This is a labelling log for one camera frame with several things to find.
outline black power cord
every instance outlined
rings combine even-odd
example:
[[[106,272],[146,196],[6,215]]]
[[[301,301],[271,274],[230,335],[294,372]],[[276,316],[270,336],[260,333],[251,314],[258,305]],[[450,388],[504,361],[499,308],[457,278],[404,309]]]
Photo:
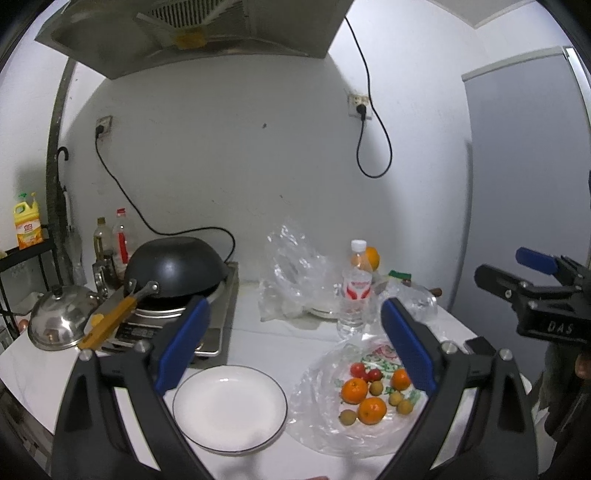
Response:
[[[356,156],[357,156],[357,166],[361,170],[361,173],[363,175],[365,175],[367,178],[370,178],[370,179],[380,179],[380,178],[382,178],[384,175],[386,175],[388,173],[388,170],[392,166],[392,142],[390,141],[390,136],[388,135],[388,131],[386,130],[386,127],[384,125],[384,122],[382,122],[382,119],[380,118],[378,111],[374,107],[374,100],[372,99],[372,96],[371,96],[371,76],[369,75],[369,67],[368,67],[367,61],[365,60],[365,55],[363,55],[363,51],[361,50],[361,46],[359,45],[359,42],[357,41],[357,36],[355,35],[355,32],[353,31],[353,27],[351,26],[351,23],[349,22],[349,19],[347,17],[345,17],[345,21],[347,22],[347,25],[349,26],[349,30],[351,30],[351,35],[353,35],[353,40],[355,40],[355,45],[357,45],[357,50],[359,50],[359,55],[361,55],[361,60],[363,60],[363,65],[365,66],[365,73],[366,73],[367,79],[368,79],[369,104],[371,105],[371,108],[374,111],[375,117],[378,119],[378,122],[379,122],[380,126],[382,127],[382,130],[384,131],[384,135],[386,137],[386,141],[388,142],[388,149],[389,149],[389,152],[390,152],[390,158],[388,160],[388,166],[379,175],[370,175],[369,173],[367,173],[363,169],[363,167],[361,166],[361,162],[359,161],[359,149],[361,148],[361,140],[363,139],[363,131],[365,130],[365,118],[366,118],[366,115],[367,115],[367,109],[365,108],[365,105],[358,105],[357,106],[357,111],[361,115],[361,133],[359,134],[359,142],[357,143],[357,153],[356,153]]]
[[[160,232],[158,230],[156,230],[152,225],[150,225],[148,223],[148,221],[146,220],[145,216],[142,214],[142,212],[139,211],[139,208],[137,207],[137,205],[133,202],[132,199],[129,198],[129,195],[127,195],[127,193],[125,192],[124,188],[121,186],[119,180],[117,180],[117,178],[115,177],[115,175],[113,175],[111,173],[111,171],[109,170],[109,167],[107,167],[107,165],[105,164],[105,161],[103,160],[103,157],[101,156],[100,152],[99,152],[99,136],[100,134],[104,131],[104,127],[102,125],[98,125],[95,129],[95,151],[96,151],[96,155],[99,157],[100,163],[103,165],[103,167],[105,168],[106,172],[109,174],[109,176],[114,180],[114,182],[117,184],[117,186],[119,187],[119,190],[121,190],[121,193],[123,194],[123,196],[127,199],[127,201],[129,202],[129,204],[134,208],[134,210],[137,212],[137,214],[139,215],[139,217],[142,219],[144,225],[146,227],[148,227],[148,229],[152,232],[155,233],[156,235],[162,235],[162,236],[177,236],[177,235],[184,235],[185,233],[191,233],[191,232],[203,232],[205,230],[218,230],[221,232],[224,232],[226,234],[229,235],[229,237],[232,239],[232,249],[230,250],[229,255],[226,257],[226,259],[224,260],[224,262],[227,262],[228,260],[230,260],[230,257],[234,254],[234,251],[236,250],[236,238],[234,237],[234,235],[232,234],[232,232],[224,227],[221,226],[201,226],[198,228],[190,228],[188,230],[181,230],[180,232],[173,232],[173,233],[166,233],[166,232]]]

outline wall socket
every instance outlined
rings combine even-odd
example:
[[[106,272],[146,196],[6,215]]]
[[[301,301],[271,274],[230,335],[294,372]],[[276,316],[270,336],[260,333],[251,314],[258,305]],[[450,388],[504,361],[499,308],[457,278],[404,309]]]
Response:
[[[99,138],[104,137],[107,133],[111,131],[111,125],[113,124],[113,115],[107,115],[102,118],[99,118],[96,121],[96,126],[99,125],[103,126],[103,132],[99,135]]]
[[[371,105],[369,104],[369,96],[368,95],[359,95],[357,93],[350,93],[348,96],[348,104],[349,104],[349,116],[361,118],[361,115],[357,111],[357,106],[358,105],[365,105],[365,107],[366,107],[365,119],[371,120],[371,118],[373,117],[374,113],[371,109]]]

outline range hood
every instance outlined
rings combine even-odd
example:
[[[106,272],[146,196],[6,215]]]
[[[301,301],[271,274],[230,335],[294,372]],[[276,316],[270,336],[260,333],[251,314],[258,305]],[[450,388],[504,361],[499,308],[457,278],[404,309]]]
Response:
[[[353,0],[71,0],[37,41],[110,79],[229,54],[324,58]]]

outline yellow detergent bottle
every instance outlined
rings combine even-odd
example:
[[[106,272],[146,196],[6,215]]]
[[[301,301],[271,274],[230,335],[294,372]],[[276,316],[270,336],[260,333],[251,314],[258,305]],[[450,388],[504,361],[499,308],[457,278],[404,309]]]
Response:
[[[14,224],[17,227],[17,240],[20,250],[37,245],[43,242],[43,231],[41,230],[41,220],[39,218],[39,204],[35,200],[35,192],[31,193],[33,205],[25,201],[26,193],[21,193],[20,203],[14,207]]]

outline white table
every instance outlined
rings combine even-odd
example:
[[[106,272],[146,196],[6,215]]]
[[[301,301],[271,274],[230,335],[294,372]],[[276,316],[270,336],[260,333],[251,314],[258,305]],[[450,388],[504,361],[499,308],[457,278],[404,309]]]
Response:
[[[228,363],[264,371],[277,380],[289,395],[307,367],[339,340],[335,323],[311,316],[292,323],[280,320],[261,322],[257,301],[256,285],[241,284]],[[450,339],[461,345],[475,336],[441,308],[436,324],[434,333],[440,340]],[[52,433],[77,353],[75,348],[44,352],[33,346],[27,335],[21,335],[0,355],[0,378],[16,399]],[[192,373],[194,370],[188,369],[183,379]],[[146,465],[157,468],[126,390],[117,389],[116,396],[137,457]],[[470,392],[467,391],[465,396],[468,398]],[[174,390],[164,397],[169,407],[173,397]],[[466,407],[463,414],[456,417],[456,434],[448,438],[438,463],[453,454],[465,425],[465,410]],[[286,472],[289,472],[289,478],[296,479],[327,475],[331,480],[373,480],[391,458],[351,459],[322,455],[299,444],[287,433],[262,452],[237,458],[215,455],[196,445],[191,446],[212,475],[224,480],[287,480]]]

